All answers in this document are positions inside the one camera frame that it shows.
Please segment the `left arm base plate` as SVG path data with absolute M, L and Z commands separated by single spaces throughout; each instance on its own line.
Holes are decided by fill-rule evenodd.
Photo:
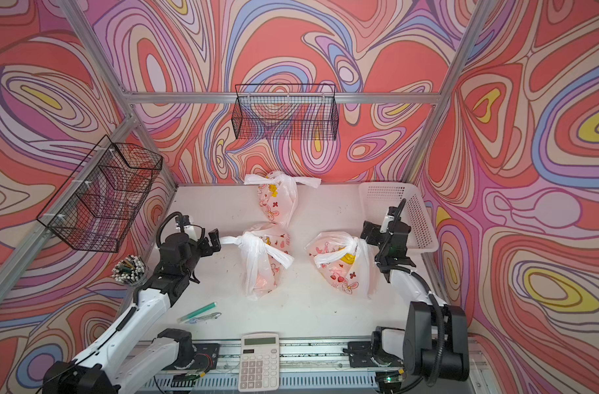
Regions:
M 177 361 L 167 365 L 163 370 L 195 370 L 209 372 L 217 367 L 220 344 L 215 342 L 194 343 L 194 350 L 185 356 L 178 356 Z

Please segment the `printed white plastic bag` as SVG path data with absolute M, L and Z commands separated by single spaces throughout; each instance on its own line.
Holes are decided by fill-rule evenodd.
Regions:
M 305 250 L 330 286 L 350 296 L 369 298 L 372 260 L 365 240 L 344 231 L 325 231 Z

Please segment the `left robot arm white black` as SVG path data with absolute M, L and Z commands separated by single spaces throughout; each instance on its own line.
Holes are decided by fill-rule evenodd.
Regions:
M 166 367 L 192 368 L 198 359 L 192 335 L 178 328 L 163 330 L 134 358 L 129 354 L 189 284 L 197 282 L 193 272 L 199 260 L 220 251 L 219 232 L 212 230 L 194 241 L 179 231 L 159 240 L 158 247 L 155 272 L 136 288 L 127 312 L 72 361 L 54 363 L 38 392 L 135 393 Z

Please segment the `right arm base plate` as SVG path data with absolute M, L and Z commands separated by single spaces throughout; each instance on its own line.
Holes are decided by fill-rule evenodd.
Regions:
M 349 341 L 342 349 L 352 368 L 403 368 L 401 359 L 376 347 L 371 341 Z

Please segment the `clear plastic bag bottom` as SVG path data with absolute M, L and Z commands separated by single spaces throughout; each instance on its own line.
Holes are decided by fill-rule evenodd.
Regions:
M 276 290 L 281 273 L 295 261 L 290 254 L 289 231 L 275 223 L 257 224 L 240 236 L 221 237 L 220 243 L 238 247 L 245 269 L 243 292 L 250 300 Z

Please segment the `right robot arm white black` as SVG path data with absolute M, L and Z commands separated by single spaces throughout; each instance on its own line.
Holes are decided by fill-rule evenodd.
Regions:
M 467 319 L 464 310 L 440 300 L 415 270 L 406 243 L 411 227 L 393 217 L 387 225 L 364 222 L 360 238 L 378 247 L 379 272 L 393 287 L 411 296 L 406 328 L 379 330 L 380 351 L 400 359 L 408 374 L 429 387 L 438 380 L 470 377 Z

